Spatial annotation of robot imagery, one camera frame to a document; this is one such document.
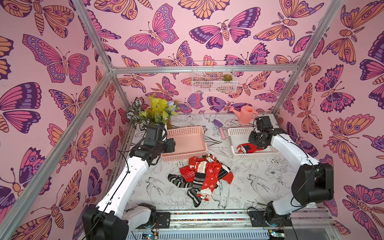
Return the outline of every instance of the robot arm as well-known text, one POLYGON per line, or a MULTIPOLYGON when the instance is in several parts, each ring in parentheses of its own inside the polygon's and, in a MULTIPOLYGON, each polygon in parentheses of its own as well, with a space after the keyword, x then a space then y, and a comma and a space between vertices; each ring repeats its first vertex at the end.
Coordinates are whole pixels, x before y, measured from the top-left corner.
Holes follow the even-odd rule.
POLYGON ((283 218, 309 203, 331 200, 333 198, 333 167, 309 156, 283 129, 273 128, 268 116, 258 117, 256 121, 260 132, 251 132, 249 142, 259 148, 271 145, 282 153, 293 167, 297 166, 292 191, 268 203, 265 211, 266 222, 270 225, 278 224, 283 218))
MULTIPOLYGON (((270 225, 279 224, 290 213, 311 202, 323 202, 333 198, 333 168, 322 164, 301 150, 281 128, 273 128, 268 116, 259 117, 257 129, 251 132, 249 142, 259 148, 273 146, 279 150, 292 166, 297 166, 297 175, 292 191, 279 200, 268 203, 264 218, 270 225)), ((133 189, 146 172, 152 161, 163 152, 173 152, 173 139, 164 141, 164 127, 148 126, 146 137, 129 153, 122 173, 96 208, 88 207, 83 213, 84 230, 87 240, 124 240, 129 229, 144 224, 153 226, 156 208, 149 204, 124 213, 133 189)))
POLYGON ((166 139, 166 129, 162 125, 147 127, 145 138, 131 149, 112 188, 96 208, 88 207, 84 211, 82 219, 87 240, 124 240, 130 229, 155 224, 156 208, 152 205, 142 203, 126 213, 124 209, 137 182, 150 165, 155 165, 152 161, 163 152, 174 151, 175 141, 166 139))

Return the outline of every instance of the pink watering can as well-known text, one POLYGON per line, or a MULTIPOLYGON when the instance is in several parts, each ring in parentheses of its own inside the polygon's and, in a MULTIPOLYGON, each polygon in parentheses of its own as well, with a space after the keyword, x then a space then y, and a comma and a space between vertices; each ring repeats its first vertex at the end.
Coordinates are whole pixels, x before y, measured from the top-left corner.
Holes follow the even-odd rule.
POLYGON ((229 111, 233 112, 234 114, 236 114, 236 116, 238 117, 238 121, 241 125, 247 125, 249 124, 250 122, 252 122, 256 117, 257 115, 259 114, 258 112, 256 112, 251 106, 242 106, 241 107, 241 110, 240 112, 237 111, 234 107, 230 107, 229 108, 229 111))

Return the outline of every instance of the pink butterfly wallpaper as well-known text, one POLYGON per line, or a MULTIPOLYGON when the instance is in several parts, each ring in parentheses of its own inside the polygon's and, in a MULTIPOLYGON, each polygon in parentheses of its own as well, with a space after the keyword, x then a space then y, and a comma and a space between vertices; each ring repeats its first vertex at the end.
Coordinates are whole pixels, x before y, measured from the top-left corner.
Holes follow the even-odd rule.
POLYGON ((282 55, 281 63, 289 63, 299 58, 311 36, 307 32, 316 28, 330 3, 329 0, 191 2, 96 0, 86 8, 108 30, 108 36, 116 36, 106 38, 99 31, 100 37, 108 41, 103 43, 115 50, 106 48, 114 66, 126 66, 121 61, 122 55, 140 66, 192 66, 193 61, 202 61, 205 55, 216 61, 234 61, 237 65, 274 64, 274 57, 282 55), (266 51, 255 52, 256 46, 266 51))
POLYGON ((384 1, 344 4, 323 50, 311 57, 316 64, 307 64, 278 116, 305 152, 334 166, 334 199, 324 205, 343 238, 378 240, 384 238, 384 33, 377 22, 384 1))
MULTIPOLYGON (((297 64, 330 0, 83 0, 115 67, 297 64)), ((345 239, 384 237, 384 0, 344 2, 277 120, 335 169, 324 202, 345 239)), ((0 223, 106 72, 73 2, 0 0, 0 223)), ((220 77, 220 72, 203 73, 220 77)), ((191 73, 117 75, 129 102, 180 113, 271 112, 292 72, 236 72, 236 91, 192 92, 191 73)), ((78 240, 110 185, 129 125, 110 82, 12 239, 78 240), (33 231, 24 231, 37 223, 33 231)))
MULTIPOLYGON (((0 34, 0 155, 4 159, 0 222, 106 72, 101 61, 96 61, 95 50, 87 50, 92 44, 86 48, 83 27, 68 1, 12 4, 0 2, 0 21, 7 22, 0 34)), ((99 34, 111 41, 118 37, 101 26, 99 34)), ((108 169, 99 165, 99 158, 92 158, 93 150, 115 142, 108 147, 108 156, 114 157, 107 158, 109 165, 106 162, 113 169, 119 157, 116 150, 121 147, 119 130, 125 133, 128 127, 116 118, 113 129, 108 128, 110 134, 104 136, 96 108, 114 115, 114 108, 124 109, 112 83, 59 160, 13 239, 57 240, 68 233, 64 239, 80 237, 80 213, 101 199, 108 184, 108 169), (37 228, 25 233, 31 221, 38 222, 37 228)))

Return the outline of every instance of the white wire basket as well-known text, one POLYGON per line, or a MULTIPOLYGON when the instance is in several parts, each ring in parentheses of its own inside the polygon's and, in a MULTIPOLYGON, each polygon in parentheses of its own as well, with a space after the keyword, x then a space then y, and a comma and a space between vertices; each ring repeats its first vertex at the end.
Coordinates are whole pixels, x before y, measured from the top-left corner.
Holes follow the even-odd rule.
POLYGON ((192 67, 192 92, 200 91, 202 93, 234 93, 237 87, 237 76, 234 65, 210 66, 207 63, 211 61, 195 61, 197 65, 204 68, 192 67), (224 81, 224 75, 231 75, 231 81, 224 81))
POLYGON ((256 151, 254 153, 239 153, 237 147, 240 144, 249 142, 249 134, 253 131, 253 127, 233 127, 228 129, 229 142, 231 144, 233 159, 255 159, 261 157, 275 157, 279 151, 268 146, 264 150, 256 151))

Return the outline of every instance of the white table surface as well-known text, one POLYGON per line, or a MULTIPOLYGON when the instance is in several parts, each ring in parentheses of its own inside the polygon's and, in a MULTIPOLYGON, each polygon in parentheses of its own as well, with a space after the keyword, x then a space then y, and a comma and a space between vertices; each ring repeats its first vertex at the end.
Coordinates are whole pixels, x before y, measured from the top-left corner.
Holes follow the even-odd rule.
MULTIPOLYGON (((259 116, 269 116, 272 124, 278 126, 272 114, 259 114, 259 116)), ((175 127, 203 126, 208 153, 216 156, 221 163, 231 169, 234 175, 232 183, 229 185, 226 181, 220 180, 222 189, 216 188, 212 200, 209 202, 202 200, 200 206, 195 208, 186 194, 187 189, 177 188, 167 179, 169 173, 180 175, 179 168, 186 166, 188 161, 166 163, 160 159, 159 163, 151 166, 138 182, 129 198, 127 209, 142 202, 152 204, 159 210, 246 209, 250 206, 264 208, 258 203, 267 204, 291 190, 298 166, 290 166, 280 153, 274 158, 232 159, 226 129, 241 126, 236 115, 178 115, 172 116, 171 124, 175 127), (213 124, 214 119, 223 123, 226 140, 222 140, 219 128, 213 124), (269 190, 257 185, 260 194, 258 195, 254 189, 256 184, 252 186, 250 179, 258 180, 269 190)), ((132 144, 136 144, 143 135, 144 131, 136 131, 132 144)))

